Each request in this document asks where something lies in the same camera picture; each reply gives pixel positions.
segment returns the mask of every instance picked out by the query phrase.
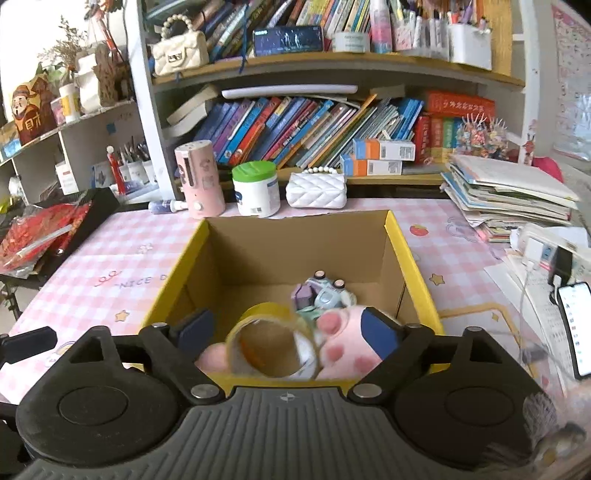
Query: cartoon figure decoration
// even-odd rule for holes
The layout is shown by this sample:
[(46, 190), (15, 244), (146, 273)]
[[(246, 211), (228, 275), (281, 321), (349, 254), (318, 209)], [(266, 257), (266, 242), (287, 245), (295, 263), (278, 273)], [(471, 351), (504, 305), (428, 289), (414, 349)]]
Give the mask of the cartoon figure decoration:
[(535, 138), (535, 135), (527, 134), (527, 142), (525, 142), (525, 144), (523, 145), (523, 148), (525, 149), (524, 163), (526, 165), (531, 165), (532, 162), (534, 161), (534, 149), (535, 149), (534, 138)]
[(56, 96), (49, 88), (45, 75), (37, 75), (23, 83), (12, 94), (12, 114), (21, 145), (28, 144), (46, 132), (57, 128), (51, 111)]

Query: white plastic jar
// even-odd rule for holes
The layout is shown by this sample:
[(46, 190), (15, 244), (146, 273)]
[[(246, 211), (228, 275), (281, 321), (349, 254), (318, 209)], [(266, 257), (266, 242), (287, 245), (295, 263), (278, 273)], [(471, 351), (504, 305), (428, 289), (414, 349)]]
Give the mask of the white plastic jar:
[(277, 168), (270, 161), (250, 161), (232, 169), (238, 211), (244, 216), (269, 217), (279, 210)]

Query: desk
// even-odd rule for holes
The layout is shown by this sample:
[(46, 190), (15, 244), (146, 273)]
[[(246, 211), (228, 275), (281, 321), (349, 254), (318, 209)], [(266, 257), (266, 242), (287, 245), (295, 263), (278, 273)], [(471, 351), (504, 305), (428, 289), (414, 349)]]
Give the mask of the desk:
[[(468, 325), (493, 332), (518, 355), (511, 332), (518, 312), (483, 268), (501, 260), (505, 244), (482, 243), (449, 200), (351, 199), (344, 210), (392, 210), (425, 278), (448, 335)], [(292, 209), (273, 218), (318, 215), (334, 210)], [(238, 215), (235, 205), (224, 215)], [(0, 393), (13, 403), (88, 328), (106, 325), (113, 335), (137, 333), (162, 282), (183, 252), (198, 221), (187, 212), (152, 215), (147, 210), (112, 215), (51, 277), (10, 335), (45, 325), (57, 347), (0, 371)]]

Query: stack of papers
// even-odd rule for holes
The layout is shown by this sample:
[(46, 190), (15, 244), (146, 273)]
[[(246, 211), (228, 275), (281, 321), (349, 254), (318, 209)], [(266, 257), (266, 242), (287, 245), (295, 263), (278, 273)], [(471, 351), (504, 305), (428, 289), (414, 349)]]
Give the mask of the stack of papers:
[(577, 195), (539, 168), (469, 155), (451, 155), (448, 167), (443, 190), (489, 242), (528, 222), (570, 225), (577, 209)]

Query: white quilted handbag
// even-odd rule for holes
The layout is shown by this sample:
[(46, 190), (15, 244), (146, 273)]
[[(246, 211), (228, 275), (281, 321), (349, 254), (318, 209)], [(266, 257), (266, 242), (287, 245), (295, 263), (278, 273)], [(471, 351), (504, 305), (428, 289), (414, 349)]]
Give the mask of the white quilted handbag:
[[(185, 22), (189, 30), (182, 35), (168, 38), (170, 25), (177, 20)], [(162, 40), (152, 47), (156, 75), (168, 75), (209, 63), (205, 34), (195, 31), (186, 15), (169, 17), (164, 22), (161, 35)]]
[(292, 207), (342, 208), (347, 202), (347, 184), (340, 173), (292, 173), (285, 195)]

